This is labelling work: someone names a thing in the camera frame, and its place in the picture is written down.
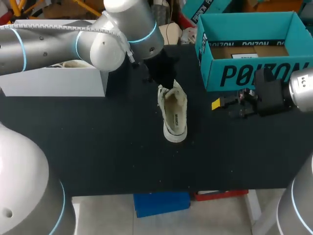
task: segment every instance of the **table leg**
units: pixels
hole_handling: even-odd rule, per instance
[[[252,235],[266,235],[276,223],[277,206],[281,196],[274,197],[261,212],[255,190],[249,190],[246,196],[246,205],[252,225]]]

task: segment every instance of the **white shoebox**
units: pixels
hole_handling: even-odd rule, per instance
[[[17,24],[68,24],[73,20],[16,20]],[[6,96],[104,97],[108,72],[88,68],[42,68],[0,76]]]

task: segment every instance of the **red object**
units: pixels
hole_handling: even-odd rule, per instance
[[[237,196],[242,196],[248,193],[249,193],[249,190],[234,190],[234,191],[228,191],[228,192],[216,193],[216,194],[194,193],[194,196],[195,196],[195,199],[198,202],[200,202],[200,201],[214,200],[214,199],[220,199],[220,198],[237,197]]]
[[[5,13],[3,16],[0,17],[0,25],[7,24],[12,16],[13,16],[12,11],[8,11],[7,13]]]
[[[183,28],[196,27],[196,25],[193,25],[192,22],[187,19],[181,12],[179,12],[178,23]]]

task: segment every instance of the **black cable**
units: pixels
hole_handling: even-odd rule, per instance
[[[168,41],[168,36],[167,36],[167,28],[168,28],[168,26],[170,26],[170,24],[168,24],[167,27],[166,27],[166,38],[167,38],[167,44],[169,45],[170,42]]]

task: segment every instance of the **white cable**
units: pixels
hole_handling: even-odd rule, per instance
[[[55,30],[67,30],[67,31],[84,31],[84,32],[98,32],[98,33],[106,33],[113,35],[115,37],[120,37],[117,33],[113,31],[109,31],[102,28],[90,28],[90,27],[77,27],[77,26],[68,26],[68,25],[52,25],[52,24],[37,24],[37,23],[17,23],[17,24],[6,24],[0,26],[0,30],[4,29],[55,29]]]
[[[118,33],[119,38],[122,41],[122,47],[124,48],[124,50],[126,50],[127,55],[129,57],[129,60],[131,63],[135,62],[135,59],[133,57],[133,53],[131,50],[128,50],[131,48],[131,45],[129,44],[129,42],[127,41],[127,38],[125,36],[124,33],[122,33],[122,31],[118,28],[117,24],[115,23],[115,21],[113,20],[113,18],[109,15],[108,12],[103,11],[102,12],[103,15],[105,15],[108,20],[111,22],[111,24],[113,25],[114,29],[116,30],[116,32]]]
[[[37,23],[17,23],[17,24],[6,24],[0,26],[0,30],[4,29],[55,29],[55,30],[67,30],[67,31],[83,31],[83,32],[97,32],[97,33],[106,33],[110,34],[114,37],[117,37],[118,40],[122,42],[123,48],[127,52],[127,55],[131,62],[134,61],[133,53],[131,52],[130,45],[125,40],[125,35],[118,30],[117,33],[115,31],[110,31],[102,28],[91,28],[91,27],[77,27],[77,26],[69,26],[69,25],[53,25],[53,24],[37,24]]]

